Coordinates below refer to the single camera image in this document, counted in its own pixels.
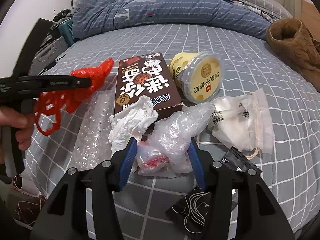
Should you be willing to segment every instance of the metal screw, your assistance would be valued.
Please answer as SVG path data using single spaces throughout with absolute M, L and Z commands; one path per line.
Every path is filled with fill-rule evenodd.
M 111 165 L 111 161 L 104 161 L 102 163 L 102 166 L 105 167 L 105 168 L 109 167 L 110 165 Z
M 217 162 L 217 161 L 213 162 L 212 165 L 216 168 L 220 168 L 222 166 L 221 162 Z
M 75 174 L 76 173 L 76 168 L 70 168 L 69 170 L 68 170 L 68 174 L 69 175 L 72 175 L 72 174 Z
M 248 170 L 248 173 L 249 173 L 251 176 L 254 176 L 254 175 L 257 174 L 256 171 L 253 170 L 253 169 L 249 169 L 249 170 Z

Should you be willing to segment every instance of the blue rubber fingertip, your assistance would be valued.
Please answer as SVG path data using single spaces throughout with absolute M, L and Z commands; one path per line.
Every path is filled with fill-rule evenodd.
M 193 173 L 196 177 L 197 184 L 203 191 L 206 191 L 207 183 L 205 182 L 204 168 L 202 166 L 198 152 L 195 146 L 193 145 L 192 141 L 188 149 L 188 155 L 192 165 Z
M 137 140 L 133 139 L 119 170 L 120 190 L 127 184 L 134 159 L 137 155 Z

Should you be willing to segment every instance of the brown cookie box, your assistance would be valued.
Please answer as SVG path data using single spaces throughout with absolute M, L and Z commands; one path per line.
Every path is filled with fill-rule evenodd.
M 120 60 L 115 97 L 115 112 L 119 113 L 146 95 L 152 99 L 159 118 L 167 118 L 182 110 L 176 84 L 162 53 L 152 53 Z

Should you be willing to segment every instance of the wooden floor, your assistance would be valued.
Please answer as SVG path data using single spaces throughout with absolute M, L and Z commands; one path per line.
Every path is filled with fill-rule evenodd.
M 317 8 L 305 0 L 301 0 L 301 18 L 313 37 L 320 41 L 320 13 Z

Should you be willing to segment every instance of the bed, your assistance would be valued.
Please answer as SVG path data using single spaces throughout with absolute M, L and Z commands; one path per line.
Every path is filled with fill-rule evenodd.
M 239 96 L 263 88 L 275 133 L 274 153 L 253 159 L 262 177 L 296 232 L 320 210 L 320 96 L 303 77 L 292 71 L 263 40 L 230 29 L 200 24 L 151 24 L 116 29 L 88 37 L 70 47 L 47 74 L 98 66 L 112 57 L 107 90 L 116 82 L 118 62 L 134 55 L 162 52 L 167 64 L 178 52 L 213 51 L 225 68 L 218 96 Z M 87 104 L 74 114 L 63 112 L 60 130 L 50 137 L 35 130 L 26 152 L 27 172 L 48 197 L 69 168 Z M 50 117 L 40 118 L 47 129 Z M 220 160 L 227 148 L 208 130 L 196 136 L 200 149 Z M 187 239 L 165 215 L 195 187 L 193 173 L 174 179 L 130 175 L 127 186 L 114 193 L 119 223 L 127 239 Z M 89 237 L 95 238 L 91 191 L 87 190 Z M 237 208 L 232 212 L 229 238 L 235 236 Z

